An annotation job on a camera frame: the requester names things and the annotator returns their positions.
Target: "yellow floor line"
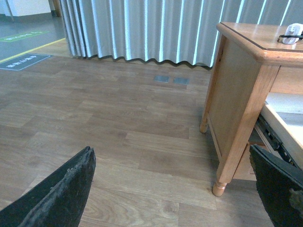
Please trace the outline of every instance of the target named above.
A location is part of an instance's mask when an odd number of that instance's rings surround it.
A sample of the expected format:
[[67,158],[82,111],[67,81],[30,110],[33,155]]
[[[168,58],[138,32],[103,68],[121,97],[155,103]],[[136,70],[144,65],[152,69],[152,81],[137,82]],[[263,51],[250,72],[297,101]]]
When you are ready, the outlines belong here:
[[32,52],[32,51],[38,50],[38,49],[40,49],[40,48],[43,48],[43,47],[46,47],[46,46],[49,46],[49,45],[55,44],[55,43],[60,42],[60,41],[63,41],[63,40],[65,40],[65,38],[63,38],[63,39],[59,39],[59,40],[54,41],[54,42],[51,42],[51,43],[49,43],[49,44],[45,44],[45,45],[42,45],[42,46],[36,47],[36,48],[34,48],[34,49],[31,49],[31,50],[28,50],[28,51],[25,51],[25,52],[22,52],[22,53],[19,53],[19,54],[16,54],[16,55],[11,56],[11,57],[9,57],[9,58],[6,58],[6,59],[3,59],[3,60],[0,60],[0,63],[2,63],[2,62],[4,62],[4,61],[8,61],[8,60],[13,59],[13,58],[16,58],[16,57],[19,57],[19,56],[21,56],[21,55],[23,55],[23,54],[25,54],[25,53],[29,53],[29,52]]

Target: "wooden floor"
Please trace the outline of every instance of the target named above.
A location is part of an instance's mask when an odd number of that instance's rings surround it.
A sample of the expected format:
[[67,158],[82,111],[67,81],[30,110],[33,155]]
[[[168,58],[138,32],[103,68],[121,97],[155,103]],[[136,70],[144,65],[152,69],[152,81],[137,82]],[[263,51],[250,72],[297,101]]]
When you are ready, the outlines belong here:
[[199,132],[209,71],[58,55],[0,71],[0,209],[91,146],[97,167],[81,227],[273,226],[255,182],[211,192],[218,159]]

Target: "black cable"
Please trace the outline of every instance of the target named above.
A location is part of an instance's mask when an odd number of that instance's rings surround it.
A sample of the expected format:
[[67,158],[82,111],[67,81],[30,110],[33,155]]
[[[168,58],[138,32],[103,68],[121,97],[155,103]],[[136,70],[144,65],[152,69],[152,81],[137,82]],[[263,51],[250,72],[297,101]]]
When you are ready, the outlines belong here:
[[303,33],[301,35],[280,35],[279,38],[299,38],[299,39],[303,39]]

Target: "wooden cabinet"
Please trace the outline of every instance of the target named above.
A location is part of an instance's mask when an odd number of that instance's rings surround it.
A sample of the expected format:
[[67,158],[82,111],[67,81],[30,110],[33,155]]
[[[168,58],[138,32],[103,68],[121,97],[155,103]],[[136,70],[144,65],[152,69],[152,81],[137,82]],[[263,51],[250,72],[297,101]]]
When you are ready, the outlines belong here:
[[247,148],[270,91],[302,92],[303,44],[277,38],[286,27],[220,23],[220,44],[200,126],[209,125],[220,160],[213,193],[222,195]]

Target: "curtain fold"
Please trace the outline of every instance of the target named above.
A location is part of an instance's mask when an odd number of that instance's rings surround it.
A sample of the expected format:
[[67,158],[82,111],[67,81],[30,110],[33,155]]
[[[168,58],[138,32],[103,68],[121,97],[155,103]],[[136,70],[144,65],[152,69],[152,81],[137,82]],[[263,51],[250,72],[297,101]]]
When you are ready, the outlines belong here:
[[73,56],[155,59],[211,67],[220,21],[302,22],[301,0],[61,0]]

